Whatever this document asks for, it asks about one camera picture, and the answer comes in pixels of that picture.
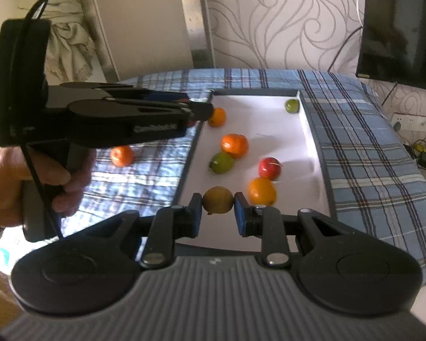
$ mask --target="television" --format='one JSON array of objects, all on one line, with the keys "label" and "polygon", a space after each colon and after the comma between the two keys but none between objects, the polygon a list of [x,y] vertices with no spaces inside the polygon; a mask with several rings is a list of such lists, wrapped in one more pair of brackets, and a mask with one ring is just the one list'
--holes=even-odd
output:
[{"label": "television", "polygon": [[426,0],[366,0],[357,76],[426,89]]}]

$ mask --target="blue plaid cloth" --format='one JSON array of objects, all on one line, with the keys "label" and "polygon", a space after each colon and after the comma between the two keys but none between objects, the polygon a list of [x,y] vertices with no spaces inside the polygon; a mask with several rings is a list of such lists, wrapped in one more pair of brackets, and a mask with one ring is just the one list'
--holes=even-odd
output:
[{"label": "blue plaid cloth", "polygon": [[[325,72],[199,69],[165,72],[124,83],[186,92],[206,101],[214,88],[294,88],[304,96],[331,179],[338,219],[415,257],[426,283],[426,181],[378,103],[355,78]],[[132,146],[135,163],[117,168],[100,150],[70,234],[123,210],[153,215],[171,204],[195,128],[185,137]]]}]

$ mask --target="wallpaper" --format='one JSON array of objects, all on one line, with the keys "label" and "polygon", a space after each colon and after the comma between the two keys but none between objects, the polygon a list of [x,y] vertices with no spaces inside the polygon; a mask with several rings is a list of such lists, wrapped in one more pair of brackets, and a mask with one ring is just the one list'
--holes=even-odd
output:
[{"label": "wallpaper", "polygon": [[[364,2],[207,0],[216,66],[327,70],[345,39],[361,25]],[[360,44],[361,31],[345,45],[332,71],[355,75]],[[366,82],[382,101],[393,86]],[[384,109],[390,119],[394,112],[426,115],[426,91],[398,86]],[[413,142],[426,133],[404,136]]]}]

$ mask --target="black handle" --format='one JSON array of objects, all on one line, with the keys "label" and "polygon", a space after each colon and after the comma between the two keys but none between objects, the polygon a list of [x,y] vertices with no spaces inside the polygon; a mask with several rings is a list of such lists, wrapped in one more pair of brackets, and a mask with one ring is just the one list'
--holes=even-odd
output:
[{"label": "black handle", "polygon": [[[50,141],[35,144],[32,147],[59,162],[69,172],[78,170],[88,154],[87,148],[70,144],[68,141]],[[46,184],[44,185],[44,193],[47,199],[52,201],[55,196],[63,193],[63,187]],[[44,210],[43,201],[33,181],[24,182],[22,202],[25,239],[30,242],[37,242],[54,237],[56,232]],[[59,226],[61,218],[63,216],[58,215],[57,224]]]}]

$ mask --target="tray rim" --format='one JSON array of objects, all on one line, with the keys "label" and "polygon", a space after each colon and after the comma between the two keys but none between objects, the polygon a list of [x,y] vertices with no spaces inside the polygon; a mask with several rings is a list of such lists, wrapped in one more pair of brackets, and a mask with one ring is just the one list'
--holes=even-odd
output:
[{"label": "tray rim", "polygon": [[[330,211],[330,217],[337,220],[336,204],[333,197],[333,188],[331,186],[331,179],[328,173],[328,168],[325,163],[325,156],[323,150],[320,146],[319,137],[317,134],[317,129],[315,127],[314,121],[312,120],[311,113],[307,109],[307,103],[304,99],[304,95],[301,90],[296,90],[295,88],[227,88],[223,90],[210,90],[208,99],[206,102],[211,102],[213,96],[283,96],[283,97],[296,97],[299,93],[299,98],[302,103],[304,112],[306,114],[306,119],[308,120],[308,125],[312,133],[312,139],[316,146],[316,151],[320,163],[320,170],[322,173],[323,184],[325,185],[325,194],[327,195],[328,209]],[[172,204],[178,204],[183,187],[186,182],[187,174],[189,172],[189,167],[191,166],[191,161],[193,160],[194,154],[196,152],[197,144],[202,132],[202,128],[205,121],[200,122],[194,134],[193,143],[189,149],[185,165],[183,167],[182,174],[180,176],[180,181],[178,182],[177,190],[175,191]]]}]

